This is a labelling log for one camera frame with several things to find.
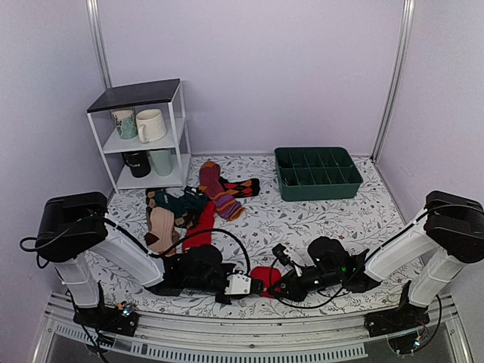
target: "mug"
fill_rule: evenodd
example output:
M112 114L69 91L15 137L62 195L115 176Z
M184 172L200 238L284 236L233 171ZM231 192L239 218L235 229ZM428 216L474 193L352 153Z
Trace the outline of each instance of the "mug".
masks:
M150 158L159 176L167 176L172 173L172 153L169 149L151 150Z
M138 134L134 108L111 111L111 116L121 139L129 140Z
M143 144L160 140L166 135L166 127L161 110L151 109L141 111L136 115L139 141Z
M150 161L146 151L129 151L122 153L124 163L135 178L143 178L151 172Z

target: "white wall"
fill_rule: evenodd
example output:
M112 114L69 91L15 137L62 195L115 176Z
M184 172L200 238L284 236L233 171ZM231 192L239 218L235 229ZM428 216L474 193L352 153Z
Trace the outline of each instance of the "white wall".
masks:
M1 0L0 49L0 361L25 363L58 279L18 241L48 198L109 192L85 117L103 89L84 1Z
M432 190L484 203L484 2L421 0L380 168L407 219ZM484 361L484 263L451 286Z
M104 0L114 85L182 78L195 152L370 154L403 1Z

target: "black shelf top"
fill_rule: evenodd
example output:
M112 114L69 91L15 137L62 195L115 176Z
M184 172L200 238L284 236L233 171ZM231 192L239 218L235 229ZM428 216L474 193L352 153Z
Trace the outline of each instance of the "black shelf top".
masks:
M180 79L177 78L109 88L88 108L87 112L171 102L179 84Z

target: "leaf pattern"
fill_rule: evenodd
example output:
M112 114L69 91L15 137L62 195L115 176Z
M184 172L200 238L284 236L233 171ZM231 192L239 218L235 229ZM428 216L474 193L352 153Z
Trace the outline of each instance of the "leaf pattern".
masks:
M259 178L261 181L259 196L240 200L246 210L239 219L227 222L216 217L215 223L216 228L232 232L245 243L252 268L270 266L274 259L271 248L278 243L290 246L309 265L312 262L306 252L307 246L319 236L337 238L350 253L360 253L366 248L381 245L402 227L388 191L367 158L355 158L364 182L354 199L292 203L284 202L279 194L274 157L194 157L189 185L198 185L198 172L207 160L218 163L222 176L230 181L245 178ZM170 188L169 192L180 195L179 188ZM115 194L109 211L116 215L123 227L143 241L147 231L144 190ZM225 260L236 263L245 271L244 257L235 242L225 235L214 234L213 244L222 251ZM149 312L218 318L321 316L394 306L398 304L402 285L422 269L420 261L413 261L367 293L341 296L320 309L302 310L258 296L233 299L229 306L216 303L212 293L194 290L184 290L177 297L155 296L105 258L87 253L87 260L93 275L101 281L109 303L127 300ZM282 273L286 271L282 266L279 269ZM332 287L324 294L331 296L336 291L337 287ZM302 305L313 306L326 299L311 293Z

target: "green organizer box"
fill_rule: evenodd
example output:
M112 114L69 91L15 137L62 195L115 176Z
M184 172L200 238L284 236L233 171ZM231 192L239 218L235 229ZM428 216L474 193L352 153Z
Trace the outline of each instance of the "green organizer box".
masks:
M287 202L353 198L363 182L342 147L278 147L275 159Z

